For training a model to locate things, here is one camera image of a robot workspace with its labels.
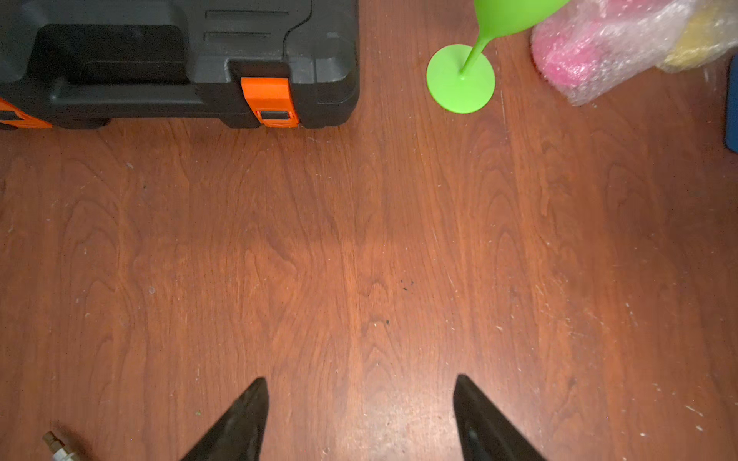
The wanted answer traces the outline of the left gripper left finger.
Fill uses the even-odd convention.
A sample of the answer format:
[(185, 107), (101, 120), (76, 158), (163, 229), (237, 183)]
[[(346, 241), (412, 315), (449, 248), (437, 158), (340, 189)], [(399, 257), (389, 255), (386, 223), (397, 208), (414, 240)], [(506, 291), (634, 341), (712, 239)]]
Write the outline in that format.
[(265, 378), (257, 378), (234, 400), (182, 461), (257, 461), (269, 410)]

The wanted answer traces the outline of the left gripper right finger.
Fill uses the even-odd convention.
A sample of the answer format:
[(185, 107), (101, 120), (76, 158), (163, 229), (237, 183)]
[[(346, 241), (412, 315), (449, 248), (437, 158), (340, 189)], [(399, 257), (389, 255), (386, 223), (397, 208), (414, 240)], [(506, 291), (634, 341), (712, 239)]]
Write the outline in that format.
[(453, 403), (464, 460), (545, 460), (469, 376), (457, 376)]

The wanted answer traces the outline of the green plastic wine glass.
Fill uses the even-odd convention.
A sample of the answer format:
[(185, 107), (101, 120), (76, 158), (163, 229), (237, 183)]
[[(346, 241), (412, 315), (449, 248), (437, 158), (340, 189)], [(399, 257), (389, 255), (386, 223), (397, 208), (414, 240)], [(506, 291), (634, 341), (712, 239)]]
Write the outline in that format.
[(479, 35), (472, 46), (453, 44), (430, 59), (427, 87), (446, 111), (469, 114), (491, 100), (496, 75), (484, 49), (496, 38), (524, 32), (548, 19), (568, 0), (477, 0), (474, 2)]

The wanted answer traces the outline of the pink plastic wine glass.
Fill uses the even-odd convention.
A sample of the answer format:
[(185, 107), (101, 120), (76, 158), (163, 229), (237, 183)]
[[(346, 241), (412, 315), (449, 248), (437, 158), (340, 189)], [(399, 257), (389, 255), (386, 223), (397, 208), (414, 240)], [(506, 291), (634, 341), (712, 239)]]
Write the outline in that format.
[(534, 28), (532, 57), (558, 90), (579, 90), (606, 71), (607, 60), (636, 58), (667, 1), (571, 1)]

